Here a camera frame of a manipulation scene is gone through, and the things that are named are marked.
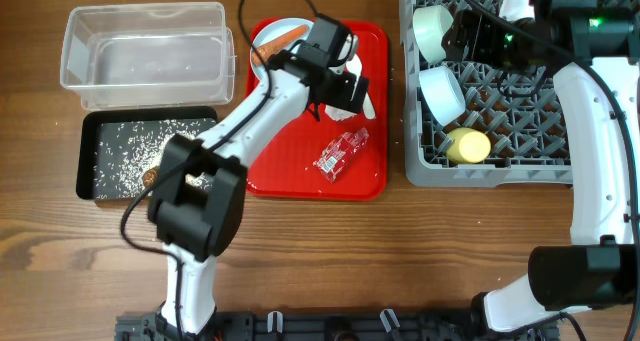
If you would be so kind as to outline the white plastic spoon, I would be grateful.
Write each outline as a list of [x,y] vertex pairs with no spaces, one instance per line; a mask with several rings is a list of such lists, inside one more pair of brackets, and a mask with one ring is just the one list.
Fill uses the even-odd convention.
[[[349,59],[346,62],[345,67],[346,67],[346,70],[351,74],[355,75],[357,79],[359,79],[362,76],[363,64],[359,56],[357,55],[356,51],[352,50],[350,52]],[[376,118],[375,109],[371,101],[371,98],[369,96],[369,93],[365,94],[362,111],[366,119],[372,120]]]

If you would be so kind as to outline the green bowl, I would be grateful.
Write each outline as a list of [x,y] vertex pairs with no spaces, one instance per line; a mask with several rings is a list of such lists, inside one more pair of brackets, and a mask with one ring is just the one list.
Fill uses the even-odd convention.
[[453,24],[449,10],[442,5],[417,8],[413,14],[416,44],[423,58],[431,64],[446,57],[442,39]]

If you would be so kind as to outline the red snack wrapper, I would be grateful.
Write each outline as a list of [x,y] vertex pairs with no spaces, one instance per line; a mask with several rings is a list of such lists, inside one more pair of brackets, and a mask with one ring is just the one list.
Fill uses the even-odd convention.
[[326,146],[313,165],[326,180],[333,183],[367,144],[368,139],[369,132],[366,128],[361,128],[356,132],[345,132]]

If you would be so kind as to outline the light blue bowl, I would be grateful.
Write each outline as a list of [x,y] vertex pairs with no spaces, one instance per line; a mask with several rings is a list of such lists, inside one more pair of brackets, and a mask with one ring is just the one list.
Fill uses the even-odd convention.
[[427,107],[440,125],[447,126],[464,113],[466,104],[461,87],[446,66],[422,70],[419,84]]

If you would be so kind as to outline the orange carrot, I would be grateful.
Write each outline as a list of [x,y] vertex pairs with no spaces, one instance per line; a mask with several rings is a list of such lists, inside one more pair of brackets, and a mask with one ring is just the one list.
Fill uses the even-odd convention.
[[264,61],[267,61],[271,56],[285,49],[286,44],[293,38],[299,37],[302,33],[302,30],[299,30],[299,33],[293,30],[290,34],[285,34],[281,38],[275,39],[262,46],[257,46],[256,50],[251,53],[252,64],[254,66],[261,66]]

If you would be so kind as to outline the light blue plate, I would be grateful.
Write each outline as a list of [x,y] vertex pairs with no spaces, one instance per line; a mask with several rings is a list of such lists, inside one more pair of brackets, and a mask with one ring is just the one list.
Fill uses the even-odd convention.
[[306,40],[314,22],[303,18],[283,18],[276,21],[271,21],[263,27],[253,39],[255,46],[262,46],[275,39],[281,38],[285,34],[290,34],[293,30],[299,33],[302,30],[303,33],[293,38],[288,44],[285,45],[285,49],[291,52],[296,52],[298,46],[294,47],[293,44],[297,40]]

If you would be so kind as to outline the yellow plastic cup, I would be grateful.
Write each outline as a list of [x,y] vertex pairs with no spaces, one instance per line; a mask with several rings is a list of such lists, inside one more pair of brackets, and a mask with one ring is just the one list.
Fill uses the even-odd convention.
[[484,161],[491,152],[490,139],[471,128],[456,128],[447,134],[452,141],[446,157],[457,164],[475,164]]

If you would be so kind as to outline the brown food ball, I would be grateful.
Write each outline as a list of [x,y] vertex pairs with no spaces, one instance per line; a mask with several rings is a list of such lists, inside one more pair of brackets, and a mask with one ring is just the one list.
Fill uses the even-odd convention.
[[144,187],[151,186],[157,179],[159,173],[158,167],[148,169],[142,176],[142,183]]

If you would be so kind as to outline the white rice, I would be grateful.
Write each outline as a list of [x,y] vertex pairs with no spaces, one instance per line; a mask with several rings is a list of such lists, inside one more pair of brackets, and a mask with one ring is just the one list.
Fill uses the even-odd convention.
[[193,139],[216,124],[213,118],[105,123],[98,129],[91,177],[92,199],[136,197],[143,174],[158,167],[166,143],[176,134]]

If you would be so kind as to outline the white napkin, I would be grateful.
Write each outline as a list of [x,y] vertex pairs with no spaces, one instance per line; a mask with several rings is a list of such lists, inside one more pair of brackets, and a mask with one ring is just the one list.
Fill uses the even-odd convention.
[[356,116],[356,113],[342,110],[330,105],[325,106],[325,113],[331,120],[337,121],[337,122],[344,121]]

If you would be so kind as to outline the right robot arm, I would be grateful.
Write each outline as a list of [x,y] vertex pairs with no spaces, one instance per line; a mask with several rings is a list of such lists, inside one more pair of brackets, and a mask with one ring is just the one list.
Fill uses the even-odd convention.
[[477,337],[509,336],[577,313],[639,304],[637,0],[466,0],[447,56],[553,81],[569,142],[574,206],[567,246],[540,246],[527,273],[478,295]]

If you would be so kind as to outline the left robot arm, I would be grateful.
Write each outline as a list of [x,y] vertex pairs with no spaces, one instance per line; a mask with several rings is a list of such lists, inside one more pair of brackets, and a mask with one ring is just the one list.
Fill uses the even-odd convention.
[[305,39],[264,60],[259,85],[222,122],[165,145],[148,208],[169,265],[156,314],[165,339],[212,336],[216,259],[239,229],[248,170],[274,137],[321,104],[361,111],[369,82],[344,69],[356,50],[346,25],[319,14]]

